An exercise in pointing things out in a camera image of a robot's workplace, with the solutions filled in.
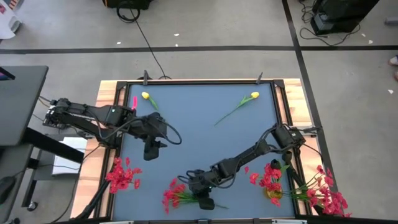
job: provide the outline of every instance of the black desk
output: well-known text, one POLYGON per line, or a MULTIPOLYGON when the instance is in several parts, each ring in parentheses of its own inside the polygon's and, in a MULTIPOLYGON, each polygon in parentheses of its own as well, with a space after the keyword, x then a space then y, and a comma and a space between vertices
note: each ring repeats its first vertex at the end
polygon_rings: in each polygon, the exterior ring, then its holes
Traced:
POLYGON ((17 184, 7 202, 0 206, 0 223, 6 221, 24 176, 24 170, 35 169, 38 160, 31 159, 33 146, 74 162, 82 162, 84 153, 59 143, 27 125, 42 90, 47 66, 9 66, 3 69, 16 79, 0 81, 0 179, 17 175, 17 184))

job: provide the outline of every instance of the black metal frame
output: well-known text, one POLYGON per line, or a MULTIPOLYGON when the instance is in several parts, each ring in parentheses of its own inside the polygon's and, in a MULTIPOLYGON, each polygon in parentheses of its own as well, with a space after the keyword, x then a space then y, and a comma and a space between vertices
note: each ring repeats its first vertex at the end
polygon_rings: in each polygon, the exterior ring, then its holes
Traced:
MULTIPOLYGON (((137 81, 132 81, 132 82, 123 81, 123 82, 117 82, 117 84, 116 84, 116 93, 115 93, 113 104, 117 105, 119 103, 121 91, 122 91, 122 89, 124 89, 123 106, 127 106, 127 103, 129 101, 129 92, 130 92, 131 85, 211 85, 211 84, 213 84, 213 85, 214 84, 217 84, 217 85, 232 85, 232 84, 244 85, 244 84, 256 84, 256 81, 257 80, 252 80, 252 79, 248 79, 248 80, 143 80, 143 81, 137 80, 137 81)), ((277 122, 279 124, 282 124, 282 115, 280 112, 279 101, 278 101, 277 92, 276 92, 276 88, 279 87, 281 95, 282 95, 282 101, 283 101, 284 111, 286 114, 288 125, 293 125, 292 116, 290 114, 290 109, 289 109, 289 102, 287 101, 287 95, 286 95, 284 81, 283 80, 261 80, 259 84, 265 84, 265 83, 268 83, 271 85, 271 93, 272 93, 272 99, 273 99, 274 106, 275 106, 275 114, 276 114, 277 122)), ((121 152, 121 149, 116 149, 115 156, 119 156, 120 152, 121 152)), ((108 163, 109 163, 109 155, 110 155, 110 149, 106 149, 104 161, 103 161, 103 165, 102 165, 102 170, 101 170, 99 185, 102 184, 102 182, 105 178, 107 168, 108 168, 108 163)), ((296 163, 297 170, 298 170, 298 175, 302 180, 305 181, 303 171, 302 171, 301 159, 299 156, 299 152, 297 152, 297 150, 294 150, 294 157, 295 157, 295 163, 296 163)), ((291 189, 294 189, 295 188, 294 180, 290 175, 288 175, 288 180, 289 180, 289 187, 291 189)), ((113 202, 114 202, 114 195, 109 194, 107 208, 106 208, 106 217, 112 217, 113 202)), ((298 215, 300 215, 298 200, 292 198, 292 204, 293 204, 293 208, 294 208, 294 215, 295 215, 295 217, 297 217, 298 215)), ((95 218, 99 217, 100 209, 101 209, 101 200, 100 200, 100 203, 98 203, 95 208, 95 212, 94 212, 95 218)), ((307 215, 312 215, 311 208, 309 207, 308 204, 306 204, 306 206, 305 206, 305 211, 306 211, 307 215)), ((211 222, 212 223, 214 223, 214 222, 231 223, 231 221, 232 221, 234 223, 260 223, 260 220, 262 220, 261 223, 263 223, 263 221, 265 221, 266 219, 253 218, 251 220, 248 220, 248 219, 244 219, 244 220, 239 220, 239 219, 237 219, 237 220, 212 220, 211 222)), ((169 221, 152 220, 152 221, 135 221, 135 222, 168 223, 169 221)), ((177 222, 197 223, 197 221, 194 221, 194 220, 190 220, 190 221, 179 220, 177 222)))

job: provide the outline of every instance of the chair wheel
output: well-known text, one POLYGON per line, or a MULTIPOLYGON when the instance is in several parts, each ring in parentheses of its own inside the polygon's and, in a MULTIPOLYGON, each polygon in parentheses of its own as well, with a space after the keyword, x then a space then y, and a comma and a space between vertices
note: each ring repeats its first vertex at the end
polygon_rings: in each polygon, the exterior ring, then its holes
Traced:
POLYGON ((29 206, 26 208, 28 212, 33 212, 38 206, 37 202, 30 202, 29 206))

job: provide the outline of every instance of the gray tabletop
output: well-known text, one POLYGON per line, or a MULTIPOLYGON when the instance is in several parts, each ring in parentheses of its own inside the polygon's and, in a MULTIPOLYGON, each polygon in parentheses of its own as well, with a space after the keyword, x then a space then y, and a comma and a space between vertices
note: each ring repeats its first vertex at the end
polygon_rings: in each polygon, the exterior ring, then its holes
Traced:
POLYGON ((4 150, 0 158, 0 179, 7 176, 16 175, 17 181, 14 188, 11 190, 7 200, 0 206, 0 223, 7 221, 12 206, 14 205, 15 198, 19 187, 21 186, 22 179, 25 174, 27 163, 30 155, 32 154, 33 146, 30 144, 23 144, 19 146, 11 146, 4 150))
POLYGON ((42 90, 47 66, 3 66, 16 79, 0 81, 0 146, 20 143, 42 90))
MULTIPOLYGON (((262 188, 249 183, 249 174, 241 169, 236 181, 229 189, 213 189, 211 198, 219 205, 214 210, 201 210, 197 204, 182 205, 171 209, 167 215, 163 209, 164 190, 170 181, 185 175, 187 170, 209 170, 214 163, 229 157, 235 157, 259 139, 260 135, 272 127, 277 119, 272 100, 270 84, 261 85, 133 85, 129 94, 129 105, 133 96, 137 96, 137 115, 154 112, 153 106, 141 96, 148 92, 159 106, 160 114, 181 134, 181 145, 175 146, 164 139, 168 147, 160 150, 153 161, 143 160, 144 144, 140 139, 124 135, 121 157, 129 157, 131 166, 140 167, 141 187, 134 190, 131 186, 116 194, 113 220, 196 220, 200 218, 270 218, 294 217, 292 201, 283 197, 281 207, 271 204, 264 198, 262 188), (225 114, 233 110, 243 96, 254 91, 260 93, 258 99, 236 110, 217 126, 214 124, 225 114)), ((167 130, 168 137, 177 141, 176 135, 167 130)), ((277 145, 272 136, 269 144, 277 145)), ((281 161, 281 155, 269 153, 248 164, 251 172, 264 173, 264 166, 272 159, 281 161)), ((286 175, 282 188, 289 190, 286 175)))

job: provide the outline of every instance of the yellow tulip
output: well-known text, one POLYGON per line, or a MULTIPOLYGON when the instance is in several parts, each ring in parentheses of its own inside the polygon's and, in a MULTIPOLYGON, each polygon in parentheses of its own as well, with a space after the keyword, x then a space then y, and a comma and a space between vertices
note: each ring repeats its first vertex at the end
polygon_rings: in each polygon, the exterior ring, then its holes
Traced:
POLYGON ((253 97, 253 99, 256 99, 257 97, 259 97, 260 93, 259 92, 252 92, 251 93, 251 97, 253 97))
POLYGON ((141 95, 142 95, 142 97, 143 97, 145 100, 148 100, 148 99, 150 98, 149 93, 147 93, 147 92, 142 92, 141 95))

